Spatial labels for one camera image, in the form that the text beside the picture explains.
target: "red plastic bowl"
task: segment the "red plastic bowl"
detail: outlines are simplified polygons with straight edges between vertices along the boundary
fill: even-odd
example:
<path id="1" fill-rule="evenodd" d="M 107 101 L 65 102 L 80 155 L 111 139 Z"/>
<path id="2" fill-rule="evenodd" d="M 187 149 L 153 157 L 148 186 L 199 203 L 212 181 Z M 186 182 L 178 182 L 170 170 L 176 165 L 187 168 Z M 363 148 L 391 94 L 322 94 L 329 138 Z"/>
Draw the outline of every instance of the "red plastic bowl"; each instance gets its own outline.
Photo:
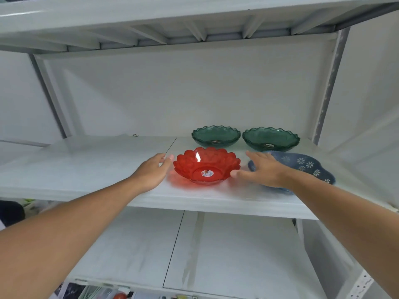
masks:
<path id="1" fill-rule="evenodd" d="M 211 185 L 230 177 L 232 170 L 240 169 L 239 158 L 225 149 L 196 148 L 177 156 L 175 171 L 194 183 Z"/>

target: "green bowl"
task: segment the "green bowl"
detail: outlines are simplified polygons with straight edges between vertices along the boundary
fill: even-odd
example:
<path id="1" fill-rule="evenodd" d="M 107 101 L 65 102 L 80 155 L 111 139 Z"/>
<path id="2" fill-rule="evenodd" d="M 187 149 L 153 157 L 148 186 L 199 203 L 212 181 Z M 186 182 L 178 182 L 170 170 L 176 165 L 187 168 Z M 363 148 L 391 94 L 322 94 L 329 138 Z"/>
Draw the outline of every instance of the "green bowl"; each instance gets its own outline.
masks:
<path id="1" fill-rule="evenodd" d="M 243 139 L 248 146 L 260 152 L 269 150 L 288 151 L 298 145 L 300 141 L 297 134 L 272 127 L 246 130 L 243 133 Z"/>
<path id="2" fill-rule="evenodd" d="M 203 147 L 226 148 L 238 141 L 241 132 L 232 127 L 210 126 L 194 130 L 191 136 Z"/>

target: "bowl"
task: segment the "bowl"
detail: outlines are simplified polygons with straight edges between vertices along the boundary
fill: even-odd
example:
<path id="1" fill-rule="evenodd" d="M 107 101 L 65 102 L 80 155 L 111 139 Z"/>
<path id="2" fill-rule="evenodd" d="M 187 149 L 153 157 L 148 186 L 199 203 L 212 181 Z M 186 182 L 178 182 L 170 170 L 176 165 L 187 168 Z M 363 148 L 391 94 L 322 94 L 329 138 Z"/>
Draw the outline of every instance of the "bowl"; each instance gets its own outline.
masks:
<path id="1" fill-rule="evenodd" d="M 210 126 L 194 130 L 191 136 L 198 145 L 205 148 L 226 148 L 238 141 L 241 132 L 232 127 Z"/>
<path id="2" fill-rule="evenodd" d="M 239 158 L 233 152 L 215 147 L 187 150 L 173 162 L 175 171 L 194 183 L 211 185 L 230 177 L 230 171 L 240 169 Z"/>
<path id="3" fill-rule="evenodd" d="M 331 185 L 335 184 L 335 177 L 329 171 L 324 169 L 320 162 L 315 158 L 299 153 L 287 153 L 281 151 L 268 151 L 278 162 L 317 177 L 318 179 L 325 181 Z M 248 162 L 248 168 L 252 172 L 256 170 L 253 161 Z M 286 188 L 279 188 L 283 191 L 291 192 Z"/>
<path id="4" fill-rule="evenodd" d="M 272 127 L 252 128 L 243 133 L 243 139 L 251 148 L 263 151 L 288 151 L 299 144 L 300 137 L 291 131 Z"/>

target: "person's right arm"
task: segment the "person's right arm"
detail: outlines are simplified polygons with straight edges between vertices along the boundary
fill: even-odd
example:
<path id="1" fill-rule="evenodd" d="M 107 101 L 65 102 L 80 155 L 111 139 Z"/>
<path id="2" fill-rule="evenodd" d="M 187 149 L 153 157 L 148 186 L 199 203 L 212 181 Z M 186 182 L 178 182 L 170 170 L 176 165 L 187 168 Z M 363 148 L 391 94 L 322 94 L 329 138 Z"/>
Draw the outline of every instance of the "person's right arm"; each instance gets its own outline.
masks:
<path id="1" fill-rule="evenodd" d="M 233 170 L 232 177 L 293 191 L 373 279 L 392 298 L 399 298 L 398 214 L 291 169 L 271 154 L 247 155 L 257 170 Z"/>

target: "label on red bowl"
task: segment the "label on red bowl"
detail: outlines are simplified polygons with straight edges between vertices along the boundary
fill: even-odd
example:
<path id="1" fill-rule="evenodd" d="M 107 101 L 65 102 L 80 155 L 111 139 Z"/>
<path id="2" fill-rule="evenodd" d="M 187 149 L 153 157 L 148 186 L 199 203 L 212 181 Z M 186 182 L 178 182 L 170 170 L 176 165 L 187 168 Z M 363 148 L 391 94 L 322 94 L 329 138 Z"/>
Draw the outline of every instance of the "label on red bowl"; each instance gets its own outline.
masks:
<path id="1" fill-rule="evenodd" d="M 201 175 L 204 177 L 211 177 L 213 175 L 213 171 L 211 170 L 204 170 L 201 172 Z"/>

